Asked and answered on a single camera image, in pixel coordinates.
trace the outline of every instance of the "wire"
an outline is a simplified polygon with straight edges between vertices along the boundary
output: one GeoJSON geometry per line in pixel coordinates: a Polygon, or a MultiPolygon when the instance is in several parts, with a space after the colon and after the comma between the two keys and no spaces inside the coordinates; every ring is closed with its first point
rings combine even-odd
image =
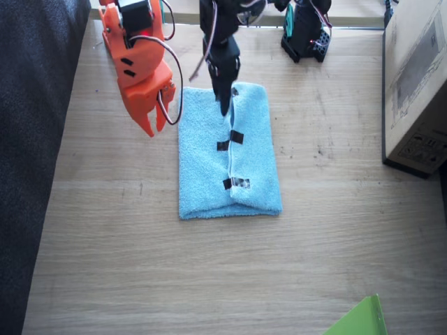
{"type": "Polygon", "coordinates": [[[324,16],[321,13],[321,11],[314,5],[314,2],[312,0],[309,0],[309,1],[310,1],[310,4],[312,5],[312,7],[314,7],[316,14],[320,18],[321,23],[324,24],[325,26],[327,26],[327,28],[329,28],[329,41],[327,43],[321,44],[321,43],[317,42],[316,40],[311,40],[311,43],[317,44],[321,47],[327,47],[330,43],[330,39],[332,38],[332,24],[329,22],[329,16],[327,13],[324,16]]]}
{"type": "Polygon", "coordinates": [[[249,14],[249,13],[250,13],[250,12],[244,12],[245,14],[248,15],[248,16],[247,16],[247,21],[246,21],[246,22],[243,22],[243,21],[240,19],[239,15],[237,16],[237,20],[238,20],[239,23],[242,24],[243,26],[250,27],[250,26],[252,26],[252,25],[255,25],[256,23],[258,23],[258,22],[263,18],[264,13],[265,13],[265,9],[267,9],[267,7],[268,7],[268,0],[265,0],[265,6],[264,6],[264,8],[263,8],[263,11],[258,15],[258,17],[257,17],[255,20],[253,20],[253,22],[249,22],[249,18],[250,18],[250,14],[249,14]]]}
{"type": "Polygon", "coordinates": [[[241,3],[240,6],[243,8],[248,8],[248,7],[252,7],[255,3],[258,3],[260,1],[264,1],[264,0],[253,0],[252,2],[249,2],[249,3],[241,3]]]}
{"type": "Polygon", "coordinates": [[[175,124],[178,124],[178,122],[180,121],[180,118],[182,117],[182,113],[183,113],[183,74],[182,74],[182,68],[180,67],[180,62],[179,59],[177,57],[177,55],[175,54],[174,50],[171,49],[171,47],[169,45],[167,45],[166,43],[164,43],[162,40],[160,40],[157,37],[153,37],[153,36],[144,36],[144,35],[137,35],[134,37],[131,37],[129,39],[129,41],[131,40],[149,40],[155,43],[158,43],[159,45],[161,45],[162,47],[164,47],[167,51],[169,51],[169,53],[174,57],[175,62],[177,63],[177,66],[179,67],[179,71],[180,71],[180,80],[181,80],[181,85],[182,85],[182,89],[180,91],[180,109],[179,109],[179,114],[177,116],[177,119],[175,121],[172,121],[168,115],[168,113],[166,112],[166,109],[161,101],[161,93],[159,92],[157,95],[157,101],[159,102],[159,105],[161,107],[161,111],[163,112],[166,121],[171,125],[174,126],[175,124]]]}
{"type": "Polygon", "coordinates": [[[166,7],[168,7],[169,11],[170,11],[170,16],[173,19],[173,32],[171,33],[170,36],[166,37],[165,36],[165,40],[170,40],[172,37],[174,37],[175,35],[175,21],[174,21],[174,13],[173,13],[173,9],[171,8],[170,4],[166,1],[166,0],[162,0],[162,2],[166,5],[166,7]]]}
{"type": "Polygon", "coordinates": [[[211,28],[211,35],[210,40],[208,41],[207,49],[202,57],[202,59],[198,62],[196,69],[194,70],[191,77],[189,77],[189,81],[192,82],[194,79],[198,76],[198,71],[200,70],[200,67],[203,64],[203,61],[208,58],[208,55],[210,54],[211,45],[214,40],[214,32],[216,31],[216,25],[217,25],[217,5],[214,0],[212,0],[212,9],[213,9],[213,18],[212,18],[212,28],[211,28]]]}

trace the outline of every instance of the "green paper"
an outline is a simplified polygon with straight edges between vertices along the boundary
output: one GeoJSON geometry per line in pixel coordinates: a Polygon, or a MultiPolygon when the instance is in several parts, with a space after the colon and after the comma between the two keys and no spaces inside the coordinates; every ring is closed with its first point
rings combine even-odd
{"type": "Polygon", "coordinates": [[[293,32],[293,7],[290,4],[287,5],[286,20],[284,21],[283,28],[287,37],[291,37],[293,32]]]}
{"type": "Polygon", "coordinates": [[[324,335],[388,335],[378,295],[366,297],[324,335]]]}

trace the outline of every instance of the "table surface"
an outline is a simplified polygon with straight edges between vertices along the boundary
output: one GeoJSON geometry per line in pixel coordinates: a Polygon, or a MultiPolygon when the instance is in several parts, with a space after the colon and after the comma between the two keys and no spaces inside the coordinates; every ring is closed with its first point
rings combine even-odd
{"type": "MultiPolygon", "coordinates": [[[[175,21],[179,23],[199,23],[199,0],[168,0],[173,7],[175,21]]],[[[90,0],[91,18],[98,19],[97,8],[99,0],[90,0]]],[[[385,4],[383,0],[333,0],[329,11],[330,21],[341,27],[379,27],[383,28],[385,4]]],[[[265,17],[259,21],[263,26],[281,26],[284,23],[285,12],[280,13],[271,4],[265,12],[265,17]]]]}
{"type": "MultiPolygon", "coordinates": [[[[177,127],[151,139],[130,119],[101,31],[89,22],[24,334],[322,334],[375,293],[390,334],[445,331],[439,179],[381,163],[381,32],[336,30],[323,64],[294,64],[281,29],[241,29],[284,213],[180,221],[177,127]]],[[[185,77],[201,37],[170,43],[185,77]]]]}

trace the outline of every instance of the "towel fold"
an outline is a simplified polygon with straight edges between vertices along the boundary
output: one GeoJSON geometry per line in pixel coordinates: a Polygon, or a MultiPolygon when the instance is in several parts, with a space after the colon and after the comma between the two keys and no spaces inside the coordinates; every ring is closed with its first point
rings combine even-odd
{"type": "Polygon", "coordinates": [[[235,83],[222,117],[211,89],[184,90],[179,124],[181,219],[282,212],[267,94],[235,83]]]}

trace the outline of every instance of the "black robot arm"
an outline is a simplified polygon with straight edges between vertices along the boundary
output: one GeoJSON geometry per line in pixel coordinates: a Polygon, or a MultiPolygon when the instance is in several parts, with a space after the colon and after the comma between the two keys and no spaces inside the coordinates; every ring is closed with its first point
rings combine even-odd
{"type": "MultiPolygon", "coordinates": [[[[200,0],[200,28],[203,38],[203,60],[208,71],[216,99],[221,103],[221,113],[227,114],[231,102],[231,85],[237,79],[240,69],[240,50],[234,33],[241,24],[249,24],[250,17],[258,17],[267,4],[273,3],[283,11],[291,0],[200,0]]],[[[295,0],[297,6],[316,6],[323,14],[330,8],[331,0],[295,0]]],[[[314,10],[308,10],[307,20],[301,24],[304,38],[318,40],[321,22],[314,10]]]]}

